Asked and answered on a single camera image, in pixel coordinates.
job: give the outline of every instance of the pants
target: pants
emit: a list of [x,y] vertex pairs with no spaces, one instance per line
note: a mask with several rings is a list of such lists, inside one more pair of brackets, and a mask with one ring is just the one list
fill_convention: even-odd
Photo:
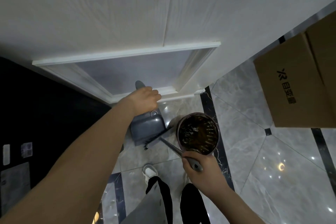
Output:
[[[165,205],[167,224],[173,223],[173,203],[170,196],[170,189],[158,176],[149,179],[146,194],[153,185],[158,182],[160,192]],[[184,224],[210,224],[208,213],[205,209],[202,196],[198,189],[191,183],[187,184],[181,196],[180,210]]]

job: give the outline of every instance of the brush handle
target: brush handle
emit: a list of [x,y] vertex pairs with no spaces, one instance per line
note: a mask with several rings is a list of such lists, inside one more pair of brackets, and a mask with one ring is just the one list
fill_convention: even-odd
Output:
[[[179,148],[175,147],[174,145],[172,145],[170,142],[166,141],[162,137],[159,137],[159,139],[166,146],[168,146],[170,149],[172,149],[177,155],[179,155],[182,158],[183,151],[181,151]],[[190,158],[190,157],[185,157],[185,158],[189,162],[189,164],[192,167],[192,169],[194,169],[197,172],[202,172],[203,171],[203,167],[201,166],[201,164],[196,159]]]

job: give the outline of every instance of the dark wall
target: dark wall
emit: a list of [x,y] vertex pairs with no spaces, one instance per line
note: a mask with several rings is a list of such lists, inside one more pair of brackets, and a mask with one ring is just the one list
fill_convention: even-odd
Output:
[[[31,187],[45,177],[57,158],[110,107],[62,84],[0,58],[1,146],[10,144],[11,160],[1,170],[29,161]],[[32,157],[21,144],[33,142]]]

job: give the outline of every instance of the brush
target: brush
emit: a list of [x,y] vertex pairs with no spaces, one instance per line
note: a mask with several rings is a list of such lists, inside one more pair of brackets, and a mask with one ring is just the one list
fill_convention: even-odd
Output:
[[[174,153],[176,153],[178,156],[180,156],[180,158],[182,158],[183,151],[181,151],[179,148],[175,147],[174,145],[172,145],[170,142],[168,142],[166,140],[166,138],[168,138],[172,134],[174,134],[175,129],[176,129],[175,127],[169,128],[166,131],[164,131],[161,135],[159,135],[157,137],[152,137],[145,144],[145,150],[147,150],[149,148],[152,148],[159,141],[162,141],[166,146],[168,146],[172,151],[174,151]],[[187,161],[189,162],[192,169],[194,169],[197,172],[203,171],[203,167],[201,166],[201,164],[196,159],[190,158],[190,157],[184,157],[184,158],[187,159]]]

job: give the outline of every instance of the right arm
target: right arm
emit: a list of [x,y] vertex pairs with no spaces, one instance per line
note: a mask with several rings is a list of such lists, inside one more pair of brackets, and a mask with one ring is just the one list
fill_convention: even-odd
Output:
[[200,162],[203,171],[196,172],[188,161],[182,158],[183,168],[191,182],[217,206],[230,224],[264,224],[241,197],[228,186],[214,156],[187,151],[182,154],[182,157],[191,157]]

